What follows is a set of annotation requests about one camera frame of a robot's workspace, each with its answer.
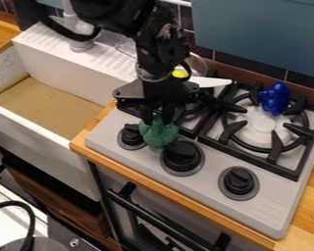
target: green object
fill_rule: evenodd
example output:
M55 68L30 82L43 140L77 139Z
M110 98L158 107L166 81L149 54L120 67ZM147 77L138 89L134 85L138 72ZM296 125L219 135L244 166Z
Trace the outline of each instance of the green object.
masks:
M155 115L152 125L146 125L141 121L139 132L143 136L144 142L155 148L163 148L179 137L179 128L174 123L164 125L160 115Z

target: blue toy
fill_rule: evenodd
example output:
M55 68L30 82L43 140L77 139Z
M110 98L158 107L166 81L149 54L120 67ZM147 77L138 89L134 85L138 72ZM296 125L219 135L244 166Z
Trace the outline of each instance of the blue toy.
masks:
M281 115L287 108L290 97L290 89L281 81L276 81L259 94L263 110L271 112L275 117Z

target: stove knob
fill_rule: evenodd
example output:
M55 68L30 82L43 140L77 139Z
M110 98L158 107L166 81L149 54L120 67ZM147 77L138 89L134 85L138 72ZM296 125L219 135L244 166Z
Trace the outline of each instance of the stove knob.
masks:
M177 141L166 147L164 163L173 171L188 172L200 164L201 158L201 152L194 143Z
M125 124L121 139L122 142L130 146L139 145L143 142L143 137L140 135L136 124Z
M225 187L236 195L245 195L255 186L254 178L250 171L244 168L232 168L225 176Z

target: wooden countertop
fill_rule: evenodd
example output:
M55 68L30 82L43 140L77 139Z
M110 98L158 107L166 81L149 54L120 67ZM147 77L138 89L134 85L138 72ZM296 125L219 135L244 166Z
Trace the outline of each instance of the wooden countertop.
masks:
M20 29L17 25L13 14L0 11L0 46L13 39L20 34Z
M142 185L158 194L179 203L185 208L201 215L216 226L227 231L239 234L242 237L257 243L268 250L279 251L314 251L314 171L307 184L305 193L300 201L287 236L283 240L273 240L256 230L244 226L184 195L147 177L132 169L105 157L84 144L86 136L97 126L107 114L115 108L115 102L104 109L93 122L89 123L83 131L71 142L71 148L89 161L106 167L109 170L124 176L139 185Z

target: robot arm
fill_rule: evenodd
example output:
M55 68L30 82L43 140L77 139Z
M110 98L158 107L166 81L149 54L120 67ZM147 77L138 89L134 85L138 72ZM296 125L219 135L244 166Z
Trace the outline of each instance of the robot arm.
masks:
M138 74L160 79L189 54L188 43L165 5L155 0L71 0L80 19L131 37Z
M27 0L37 12L35 0ZM162 107L165 125L172 120L177 104L192 102L199 86L188 82L190 67L184 62L189 45L172 12L159 0L71 0L77 16L94 25L91 35L76 34L55 23L42 12L40 20L62 35L76 41L95 37L102 27L122 33L136 43L138 80L118 88L114 97L118 107L136 103L142 107L142 119L150 125L152 111ZM182 65L188 72L185 78L172 75Z

